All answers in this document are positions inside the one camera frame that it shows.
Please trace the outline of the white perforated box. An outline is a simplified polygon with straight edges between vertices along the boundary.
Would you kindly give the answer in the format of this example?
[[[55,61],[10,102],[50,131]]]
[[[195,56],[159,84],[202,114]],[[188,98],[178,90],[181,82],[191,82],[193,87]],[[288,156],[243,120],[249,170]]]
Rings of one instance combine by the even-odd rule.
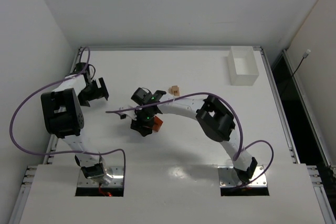
[[[230,82],[233,86],[253,86],[259,77],[251,46],[232,46],[227,56]]]

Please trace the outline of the light wood cube letter H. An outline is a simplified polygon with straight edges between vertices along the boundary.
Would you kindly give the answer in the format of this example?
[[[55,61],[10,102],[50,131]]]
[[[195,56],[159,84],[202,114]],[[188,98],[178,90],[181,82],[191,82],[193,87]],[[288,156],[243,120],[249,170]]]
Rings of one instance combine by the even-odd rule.
[[[178,86],[172,86],[171,88],[172,88],[173,92],[175,92],[175,90],[179,89]]]

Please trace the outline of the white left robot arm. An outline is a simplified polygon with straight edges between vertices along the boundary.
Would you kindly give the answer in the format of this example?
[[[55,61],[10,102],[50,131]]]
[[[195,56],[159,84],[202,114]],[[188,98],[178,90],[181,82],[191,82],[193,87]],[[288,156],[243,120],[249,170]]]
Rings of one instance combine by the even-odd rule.
[[[105,184],[107,169],[102,155],[83,130],[85,119],[81,107],[89,107],[92,100],[107,100],[108,90],[103,78],[91,77],[89,66],[84,62],[77,63],[66,79],[59,87],[40,96],[46,130],[75,152],[76,163],[86,179]]]

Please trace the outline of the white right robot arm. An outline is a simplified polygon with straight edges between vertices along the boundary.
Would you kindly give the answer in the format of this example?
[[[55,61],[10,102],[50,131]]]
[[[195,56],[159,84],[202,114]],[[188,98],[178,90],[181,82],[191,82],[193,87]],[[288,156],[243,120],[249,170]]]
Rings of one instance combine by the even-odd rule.
[[[257,161],[244,150],[243,131],[237,115],[218,96],[209,94],[205,99],[191,99],[161,90],[151,93],[138,88],[131,100],[138,105],[131,129],[142,136],[152,134],[157,114],[174,114],[196,120],[205,135],[224,148],[238,179],[247,183],[252,178]]]

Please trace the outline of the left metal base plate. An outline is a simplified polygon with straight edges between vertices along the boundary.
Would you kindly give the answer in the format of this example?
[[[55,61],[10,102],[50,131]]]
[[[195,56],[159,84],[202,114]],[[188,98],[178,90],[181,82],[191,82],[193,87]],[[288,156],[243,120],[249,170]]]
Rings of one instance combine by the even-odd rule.
[[[124,167],[111,166],[107,168],[106,175],[101,179],[86,179],[83,172],[79,173],[77,180],[78,188],[98,188],[101,184],[102,188],[122,188]]]

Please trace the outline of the metal base plate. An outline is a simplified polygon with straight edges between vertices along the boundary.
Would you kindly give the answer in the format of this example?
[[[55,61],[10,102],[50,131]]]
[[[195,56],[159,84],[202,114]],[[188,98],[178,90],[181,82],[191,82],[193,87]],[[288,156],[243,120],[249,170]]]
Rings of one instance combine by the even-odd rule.
[[[218,176],[220,188],[229,189],[242,184],[233,166],[219,166]],[[267,188],[267,178],[263,166],[257,166],[250,181],[252,182],[246,187]]]
[[[83,172],[79,173],[77,180],[78,188],[98,188],[101,184],[102,188],[122,188],[124,167],[111,166],[107,168],[106,175],[101,179],[86,179]]]

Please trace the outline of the aluminium table frame rail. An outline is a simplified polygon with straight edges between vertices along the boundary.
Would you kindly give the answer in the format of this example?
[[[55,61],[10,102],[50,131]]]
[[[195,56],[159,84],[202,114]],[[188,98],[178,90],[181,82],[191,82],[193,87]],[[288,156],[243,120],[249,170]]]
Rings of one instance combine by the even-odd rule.
[[[21,223],[333,223],[322,186],[300,163],[269,62],[254,48],[259,75],[252,86],[230,83],[229,47],[125,47],[91,50],[91,63],[110,97],[85,108],[84,132],[106,163],[125,165],[122,197],[77,197],[79,167],[72,155],[39,165]],[[225,99],[241,121],[244,143],[268,167],[267,196],[222,196],[218,166],[223,148],[199,124],[162,115],[158,133],[141,137],[112,110],[131,104],[139,87],[181,94],[210,92]]]

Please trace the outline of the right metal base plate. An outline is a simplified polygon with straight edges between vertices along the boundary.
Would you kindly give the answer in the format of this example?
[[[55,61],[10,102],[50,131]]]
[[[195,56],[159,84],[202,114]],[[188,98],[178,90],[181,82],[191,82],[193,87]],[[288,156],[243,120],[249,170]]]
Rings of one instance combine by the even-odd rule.
[[[233,166],[219,166],[218,176],[220,188],[229,189],[242,184]],[[263,166],[257,166],[250,181],[252,182],[246,187],[267,188],[267,178]]]

